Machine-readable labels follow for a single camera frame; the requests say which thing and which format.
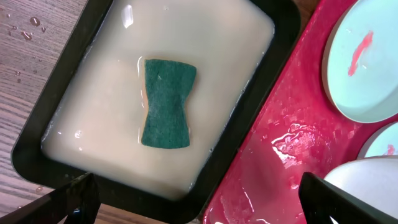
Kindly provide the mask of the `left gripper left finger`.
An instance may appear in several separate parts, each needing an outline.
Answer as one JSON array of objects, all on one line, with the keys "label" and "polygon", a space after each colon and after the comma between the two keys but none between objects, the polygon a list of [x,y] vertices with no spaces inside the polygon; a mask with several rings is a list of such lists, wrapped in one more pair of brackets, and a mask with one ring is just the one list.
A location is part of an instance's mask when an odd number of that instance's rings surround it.
[{"label": "left gripper left finger", "polygon": [[3,224],[79,223],[92,224],[100,208],[95,177],[83,174],[68,184],[1,218]]}]

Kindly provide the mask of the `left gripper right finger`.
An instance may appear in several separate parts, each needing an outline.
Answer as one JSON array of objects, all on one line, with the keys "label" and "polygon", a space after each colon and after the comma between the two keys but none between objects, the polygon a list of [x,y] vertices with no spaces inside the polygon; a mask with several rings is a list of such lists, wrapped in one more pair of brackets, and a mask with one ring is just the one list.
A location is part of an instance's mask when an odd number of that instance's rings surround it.
[{"label": "left gripper right finger", "polygon": [[319,178],[304,172],[298,196],[308,224],[397,224],[397,219]]}]

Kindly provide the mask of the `white plate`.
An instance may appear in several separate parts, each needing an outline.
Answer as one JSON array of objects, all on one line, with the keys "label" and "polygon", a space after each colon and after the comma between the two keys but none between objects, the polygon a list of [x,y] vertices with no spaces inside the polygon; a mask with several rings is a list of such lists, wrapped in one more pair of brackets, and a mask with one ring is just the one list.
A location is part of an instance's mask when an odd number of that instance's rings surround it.
[{"label": "white plate", "polygon": [[376,156],[347,162],[325,181],[397,218],[397,156]]}]

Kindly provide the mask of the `light blue plate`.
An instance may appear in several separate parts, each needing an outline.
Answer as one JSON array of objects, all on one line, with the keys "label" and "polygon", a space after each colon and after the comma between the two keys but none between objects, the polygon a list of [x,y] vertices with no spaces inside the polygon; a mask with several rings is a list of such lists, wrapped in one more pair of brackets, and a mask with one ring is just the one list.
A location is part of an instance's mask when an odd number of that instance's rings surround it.
[{"label": "light blue plate", "polygon": [[397,155],[397,122],[377,130],[361,148],[358,159]]},{"label": "light blue plate", "polygon": [[397,114],[397,0],[359,0],[338,19],[322,61],[325,92],[359,123]]}]

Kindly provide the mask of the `green and yellow sponge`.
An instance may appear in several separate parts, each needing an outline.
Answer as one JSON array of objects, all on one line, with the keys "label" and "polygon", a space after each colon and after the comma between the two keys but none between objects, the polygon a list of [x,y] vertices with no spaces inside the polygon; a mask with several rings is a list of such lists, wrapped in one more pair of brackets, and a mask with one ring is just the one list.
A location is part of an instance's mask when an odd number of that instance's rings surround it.
[{"label": "green and yellow sponge", "polygon": [[185,104],[196,75],[197,68],[187,63],[144,60],[148,110],[141,137],[143,145],[161,149],[190,145]]}]

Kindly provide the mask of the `red plastic tray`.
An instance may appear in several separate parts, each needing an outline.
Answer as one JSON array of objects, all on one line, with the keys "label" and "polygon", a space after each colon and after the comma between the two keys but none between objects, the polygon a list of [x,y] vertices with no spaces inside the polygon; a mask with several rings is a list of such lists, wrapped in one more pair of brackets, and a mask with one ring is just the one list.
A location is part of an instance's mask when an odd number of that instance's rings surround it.
[{"label": "red plastic tray", "polygon": [[338,19],[356,1],[321,1],[206,209],[204,223],[305,223],[304,172],[323,179],[358,160],[376,123],[342,115],[325,92],[322,61]]}]

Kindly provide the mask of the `black tray with soapy water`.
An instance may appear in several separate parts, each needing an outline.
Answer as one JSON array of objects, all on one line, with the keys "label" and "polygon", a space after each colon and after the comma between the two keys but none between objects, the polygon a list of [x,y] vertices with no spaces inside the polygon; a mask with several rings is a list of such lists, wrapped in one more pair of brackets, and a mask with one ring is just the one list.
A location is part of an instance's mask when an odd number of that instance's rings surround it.
[{"label": "black tray with soapy water", "polygon": [[[206,206],[300,30],[292,1],[88,1],[12,150],[51,188],[91,172],[102,203],[167,223]],[[144,60],[193,65],[190,145],[141,143]]]}]

